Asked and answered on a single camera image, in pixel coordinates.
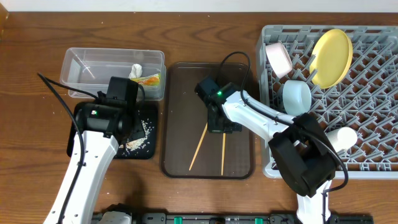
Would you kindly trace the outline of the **green snack wrapper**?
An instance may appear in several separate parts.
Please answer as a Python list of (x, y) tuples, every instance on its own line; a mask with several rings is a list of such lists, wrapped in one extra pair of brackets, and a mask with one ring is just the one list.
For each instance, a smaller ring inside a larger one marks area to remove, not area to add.
[(156, 73), (147, 77), (131, 78), (131, 80), (143, 86), (159, 86), (160, 74)]

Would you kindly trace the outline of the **pink white bowl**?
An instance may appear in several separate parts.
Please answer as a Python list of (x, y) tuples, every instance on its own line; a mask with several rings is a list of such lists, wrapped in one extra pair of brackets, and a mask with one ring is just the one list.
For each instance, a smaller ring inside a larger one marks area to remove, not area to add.
[(278, 78), (282, 78), (292, 71), (292, 61), (283, 44), (278, 42), (267, 45), (265, 51), (267, 59)]

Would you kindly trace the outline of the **yellow plate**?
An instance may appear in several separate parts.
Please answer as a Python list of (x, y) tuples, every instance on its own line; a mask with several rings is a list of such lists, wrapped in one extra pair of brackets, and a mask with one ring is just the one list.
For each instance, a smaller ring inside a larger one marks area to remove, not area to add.
[(348, 73), (353, 58), (351, 39), (340, 29), (324, 33), (312, 50), (314, 60), (310, 73), (316, 71), (312, 83), (321, 89), (335, 86)]

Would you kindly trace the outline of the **light blue bowl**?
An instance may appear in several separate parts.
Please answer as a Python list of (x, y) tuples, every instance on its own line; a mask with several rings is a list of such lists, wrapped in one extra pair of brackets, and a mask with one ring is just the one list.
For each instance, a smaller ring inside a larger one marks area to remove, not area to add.
[(282, 102), (287, 114), (299, 116), (310, 111), (312, 96), (309, 86), (298, 80), (287, 80), (282, 89)]

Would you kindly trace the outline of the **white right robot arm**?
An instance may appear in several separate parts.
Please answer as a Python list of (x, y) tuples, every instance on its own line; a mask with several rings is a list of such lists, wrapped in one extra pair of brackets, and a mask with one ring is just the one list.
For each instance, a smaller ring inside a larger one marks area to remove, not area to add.
[(328, 195), (337, 168), (344, 167), (315, 118), (307, 113), (280, 114), (251, 98), (246, 91), (211, 91), (203, 97), (206, 107), (238, 123), (268, 143), (285, 183), (298, 196), (297, 218), (302, 223), (328, 223)]

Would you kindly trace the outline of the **white tissue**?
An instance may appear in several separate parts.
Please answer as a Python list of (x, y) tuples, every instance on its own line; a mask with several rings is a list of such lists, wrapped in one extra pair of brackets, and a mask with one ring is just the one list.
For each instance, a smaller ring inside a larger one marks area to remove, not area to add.
[(142, 66), (140, 64), (135, 63), (131, 67), (129, 78), (134, 79), (134, 78), (140, 78), (141, 76), (142, 76)]

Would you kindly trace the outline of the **wooden chopstick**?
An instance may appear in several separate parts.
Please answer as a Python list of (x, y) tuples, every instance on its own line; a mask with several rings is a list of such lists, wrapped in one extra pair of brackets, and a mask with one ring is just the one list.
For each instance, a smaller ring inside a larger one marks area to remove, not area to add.
[(196, 158), (197, 158), (197, 154), (198, 154), (198, 152), (199, 152), (199, 150), (200, 150), (200, 148), (201, 148), (201, 145), (202, 145), (202, 142), (203, 142), (204, 137), (205, 137), (205, 135), (206, 135), (207, 129), (208, 129), (208, 123), (205, 124), (205, 128), (204, 128), (204, 130), (203, 130), (203, 132), (202, 132), (202, 134), (201, 134), (201, 138), (200, 138), (200, 140), (199, 140), (199, 142), (198, 142), (197, 148), (196, 148), (196, 150), (195, 150), (195, 153), (194, 153), (194, 155), (193, 155), (192, 161), (191, 161), (191, 163), (190, 163), (189, 171), (191, 171), (191, 169), (192, 169), (192, 167), (193, 167), (193, 165), (194, 165), (194, 163), (195, 163), (195, 160), (196, 160)]
[(223, 174), (224, 174), (225, 147), (226, 147), (226, 133), (223, 133), (222, 151), (221, 151), (221, 176), (223, 176)]

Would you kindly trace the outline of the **rice and food scraps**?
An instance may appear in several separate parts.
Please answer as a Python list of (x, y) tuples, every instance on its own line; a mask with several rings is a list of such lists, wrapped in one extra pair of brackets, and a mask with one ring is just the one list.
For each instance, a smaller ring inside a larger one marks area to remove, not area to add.
[(119, 159), (150, 159), (155, 153), (156, 125), (153, 121), (142, 121), (146, 136), (119, 147), (116, 158)]

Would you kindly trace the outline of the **pale green cup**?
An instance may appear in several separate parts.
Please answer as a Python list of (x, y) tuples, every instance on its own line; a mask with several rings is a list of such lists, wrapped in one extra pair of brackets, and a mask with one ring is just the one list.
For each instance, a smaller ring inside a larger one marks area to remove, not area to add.
[(358, 140), (356, 131), (350, 127), (330, 131), (326, 136), (337, 153), (351, 149)]

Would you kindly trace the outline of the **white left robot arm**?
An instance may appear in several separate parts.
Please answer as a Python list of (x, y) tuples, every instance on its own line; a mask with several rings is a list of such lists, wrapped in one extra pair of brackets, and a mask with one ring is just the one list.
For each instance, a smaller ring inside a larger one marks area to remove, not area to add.
[(90, 223), (104, 175), (119, 146), (143, 136), (136, 97), (103, 94), (72, 111), (70, 163), (46, 223)]

